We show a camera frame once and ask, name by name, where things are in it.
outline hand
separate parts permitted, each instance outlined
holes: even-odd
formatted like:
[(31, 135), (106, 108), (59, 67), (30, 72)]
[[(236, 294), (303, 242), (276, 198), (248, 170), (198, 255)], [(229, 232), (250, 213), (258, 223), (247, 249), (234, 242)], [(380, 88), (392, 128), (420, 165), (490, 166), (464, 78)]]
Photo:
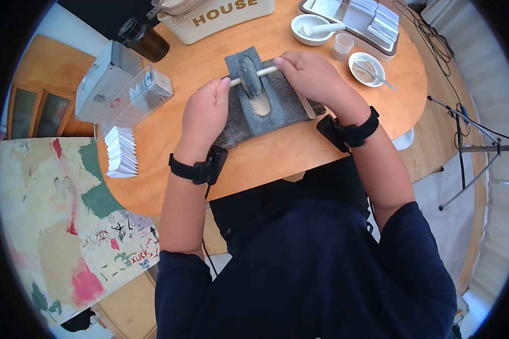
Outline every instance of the hand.
[(206, 161), (211, 145), (226, 125), (229, 91), (230, 78), (213, 79), (188, 99), (174, 159), (189, 166)]
[(343, 126), (360, 126), (370, 116), (362, 96), (349, 86), (335, 67), (315, 52), (286, 51), (273, 59), (275, 66), (299, 94), (326, 105)]

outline tripod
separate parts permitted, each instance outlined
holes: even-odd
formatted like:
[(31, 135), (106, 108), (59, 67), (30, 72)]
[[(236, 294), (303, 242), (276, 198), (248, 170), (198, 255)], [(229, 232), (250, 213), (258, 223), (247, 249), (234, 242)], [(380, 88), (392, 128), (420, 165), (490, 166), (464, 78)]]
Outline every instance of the tripod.
[[(458, 198), (462, 193), (464, 193), (469, 187), (471, 187), (475, 181), (477, 181), (489, 168), (494, 164), (494, 161), (502, 154), (502, 152), (509, 151), (509, 145), (502, 145), (502, 140), (500, 138), (494, 138), (488, 131), (486, 131), (482, 126), (477, 124), (475, 121), (468, 118), (467, 115), (464, 115), (462, 112), (456, 111), (452, 107), (448, 106), (447, 104), (442, 103), (438, 99), (432, 98), (431, 95), (428, 96), (428, 100), (433, 101), (435, 103), (440, 104), (441, 106), (448, 109), (450, 112), (454, 114), (454, 117), (456, 119), (456, 127), (460, 128), (460, 120), (459, 117), (462, 118), (465, 122), (472, 124), (475, 126), (479, 131), (481, 131), (484, 135), (488, 136), (490, 139), (492, 139), (493, 143), (492, 146), (468, 146), (463, 147), (462, 146), (462, 134), (460, 133), (460, 130), (458, 130), (458, 154), (460, 157), (460, 169), (462, 170), (462, 190), (458, 192), (454, 197), (452, 197), (449, 201), (444, 203), (443, 205), (439, 206), (439, 210), (443, 210), (443, 208), (447, 207), (451, 202), (453, 202), (456, 198)], [(484, 167), (484, 169), (479, 173), (478, 176), (473, 178), (473, 180), (466, 185), (466, 174), (464, 173), (463, 169), (463, 153), (475, 153), (475, 152), (496, 152), (494, 158), (492, 158), (488, 165)]]

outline black wrist strap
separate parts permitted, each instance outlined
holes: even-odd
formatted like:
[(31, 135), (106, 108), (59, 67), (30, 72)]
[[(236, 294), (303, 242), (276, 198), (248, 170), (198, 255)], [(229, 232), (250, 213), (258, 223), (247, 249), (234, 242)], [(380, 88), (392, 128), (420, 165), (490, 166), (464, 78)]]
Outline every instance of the black wrist strap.
[(360, 126), (349, 125), (343, 127), (338, 119), (334, 119), (328, 114), (319, 121), (317, 130), (341, 152), (347, 152), (352, 155), (349, 147), (364, 145), (364, 140), (369, 138), (379, 126), (379, 113), (377, 113), (373, 106), (370, 106), (370, 110), (370, 117)]
[(217, 182), (227, 156), (226, 149), (211, 146), (205, 162), (197, 162), (194, 166), (185, 165), (174, 159), (174, 154), (170, 153), (168, 165), (171, 172), (178, 177), (192, 180), (196, 185), (207, 182), (211, 186)]
[(341, 138), (349, 147), (360, 147), (364, 145), (364, 140), (370, 137), (377, 127), (379, 127), (379, 113), (377, 113), (373, 106), (370, 106), (370, 110), (370, 117), (364, 124), (360, 126), (349, 125), (339, 128)]
[(170, 166), (173, 174), (181, 178), (192, 180), (192, 182), (196, 185), (207, 182), (211, 167), (210, 161), (197, 162), (194, 166), (182, 164), (174, 159), (173, 153), (170, 153), (168, 165)]

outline metal case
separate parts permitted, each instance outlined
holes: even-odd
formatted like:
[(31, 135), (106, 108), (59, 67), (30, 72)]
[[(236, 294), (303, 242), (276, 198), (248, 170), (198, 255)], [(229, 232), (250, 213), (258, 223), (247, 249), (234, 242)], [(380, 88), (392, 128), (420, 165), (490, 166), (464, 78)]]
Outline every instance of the metal case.
[(116, 41), (110, 41), (77, 88), (75, 119), (94, 123), (109, 102), (142, 68), (139, 55)]

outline wooden cabinet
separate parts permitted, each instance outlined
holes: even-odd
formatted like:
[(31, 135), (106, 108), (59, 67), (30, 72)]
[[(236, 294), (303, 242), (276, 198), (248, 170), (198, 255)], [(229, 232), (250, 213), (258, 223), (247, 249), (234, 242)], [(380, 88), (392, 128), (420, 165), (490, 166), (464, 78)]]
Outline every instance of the wooden cabinet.
[(92, 137), (93, 125), (75, 120), (75, 94), (94, 57), (36, 35), (11, 85), (7, 139)]
[(75, 95), (12, 85), (7, 139), (60, 137), (75, 110)]

